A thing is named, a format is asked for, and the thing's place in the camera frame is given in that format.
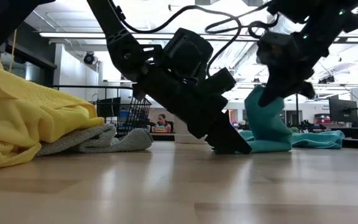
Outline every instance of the wooden surface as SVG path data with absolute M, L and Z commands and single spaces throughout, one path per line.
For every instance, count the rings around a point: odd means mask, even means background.
M 0 169 L 0 223 L 358 224 L 358 150 L 215 156 L 205 145 Z

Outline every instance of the teal cloth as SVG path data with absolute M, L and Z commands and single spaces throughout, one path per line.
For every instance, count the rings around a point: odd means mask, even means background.
M 252 153 L 283 152 L 292 147 L 342 148 L 344 135 L 340 131 L 293 134 L 278 117 L 279 112 L 284 109 L 282 98 L 277 98 L 264 108 L 259 106 L 263 90 L 262 86 L 255 87 L 244 102 L 252 131 L 242 131 L 240 135 L 248 142 Z

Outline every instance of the woman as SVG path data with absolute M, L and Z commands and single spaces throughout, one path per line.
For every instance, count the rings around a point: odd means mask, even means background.
M 167 122 L 167 120 L 165 119 L 165 114 L 160 114 L 158 116 L 158 121 L 157 121 L 157 124 L 159 126 L 164 126 L 165 129 L 167 130 L 168 133 L 171 132 L 171 125 Z

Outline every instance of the gray towel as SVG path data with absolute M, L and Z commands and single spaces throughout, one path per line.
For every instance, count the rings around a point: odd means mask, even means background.
M 36 156 L 46 156 L 58 152 L 129 152 L 147 149 L 153 138 L 146 129 L 137 128 L 121 139 L 114 138 L 116 127 L 111 124 L 73 131 L 53 143 L 42 143 Z

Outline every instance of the yellow cloth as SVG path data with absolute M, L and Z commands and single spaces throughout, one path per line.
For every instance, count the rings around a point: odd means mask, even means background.
M 87 101 L 5 72 L 0 63 L 0 167 L 31 161 L 40 141 L 101 124 Z

